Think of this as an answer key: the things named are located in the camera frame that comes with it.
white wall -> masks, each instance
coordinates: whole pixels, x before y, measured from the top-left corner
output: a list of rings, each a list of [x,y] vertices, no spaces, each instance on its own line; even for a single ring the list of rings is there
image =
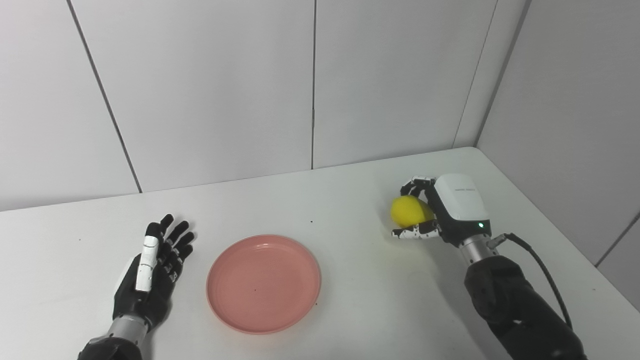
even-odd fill
[[[64,1],[0,1],[0,211],[136,193]]]
[[[495,4],[318,0],[314,166],[453,147]]]
[[[311,168],[313,0],[73,4],[143,191]]]
[[[597,262],[640,210],[640,3],[533,1],[479,148]]]
[[[523,1],[73,5],[152,191],[469,145]],[[136,192],[65,2],[0,20],[0,210]]]

yellow lemon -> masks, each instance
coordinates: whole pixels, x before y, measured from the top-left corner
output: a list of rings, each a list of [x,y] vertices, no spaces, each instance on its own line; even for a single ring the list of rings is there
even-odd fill
[[[394,199],[391,204],[391,219],[399,227],[408,227],[433,220],[434,216],[426,202],[412,195],[404,195]]]

tabletop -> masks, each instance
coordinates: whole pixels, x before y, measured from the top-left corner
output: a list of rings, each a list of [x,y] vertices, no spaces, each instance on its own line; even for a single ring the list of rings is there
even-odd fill
[[[1,212],[0,357],[75,359],[111,324],[117,279],[147,224],[173,213],[193,224],[195,249],[167,321],[145,341],[146,360],[509,359],[474,311],[460,252],[390,235],[400,186],[450,172],[473,178],[494,234],[514,232],[542,257],[588,357],[637,359],[640,313],[473,148]],[[213,261],[255,234],[297,240],[321,269],[317,305],[275,334],[228,328],[205,296]],[[499,250],[558,311],[530,255],[508,242]]]

robotic hand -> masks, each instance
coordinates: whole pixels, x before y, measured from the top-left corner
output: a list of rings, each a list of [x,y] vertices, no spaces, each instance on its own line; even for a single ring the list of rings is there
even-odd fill
[[[78,360],[142,359],[142,341],[166,317],[183,262],[193,251],[193,233],[182,235],[189,228],[186,221],[176,225],[164,239],[172,222],[169,214],[160,224],[148,225],[142,253],[133,259],[115,293],[109,331],[91,339]]]
[[[464,283],[473,305],[509,355],[514,360],[586,360],[562,297],[540,257],[514,234],[491,239],[489,214],[473,180],[463,174],[414,177],[400,189],[401,195],[418,197],[422,192],[435,219],[392,234],[400,239],[441,237],[462,251],[469,265]],[[498,254],[496,247],[507,239],[538,262],[565,321],[535,292],[520,267]]]

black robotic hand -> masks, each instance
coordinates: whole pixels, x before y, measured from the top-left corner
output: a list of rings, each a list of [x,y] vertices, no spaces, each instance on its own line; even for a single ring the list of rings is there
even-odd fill
[[[145,248],[129,265],[114,296],[113,323],[107,335],[90,340],[78,355],[78,360],[142,359],[139,346],[146,334],[166,318],[175,282],[182,273],[183,262],[193,251],[190,243],[194,234],[190,231],[183,235],[189,228],[186,221],[176,225],[169,236],[164,238],[172,222],[173,216],[169,214],[159,224],[152,222],[148,225]],[[157,239],[153,241],[155,245],[151,252],[147,251],[149,236]],[[143,258],[143,254],[150,253],[156,253],[151,262],[148,256]],[[138,284],[139,278],[148,280],[139,274],[144,271],[151,273],[150,286],[148,282],[145,286]]]
[[[159,242],[157,263],[153,270],[151,290],[147,293],[136,290],[136,275],[141,254],[134,259],[114,296],[113,318],[122,315],[136,315],[147,323],[148,330],[158,326],[169,310],[169,299],[173,293],[175,282],[182,273],[182,264],[191,254],[194,239],[190,231],[180,237],[189,223],[182,221],[164,239],[164,233],[173,222],[171,214],[166,215],[160,224],[152,222],[147,227],[147,236],[155,236]]]

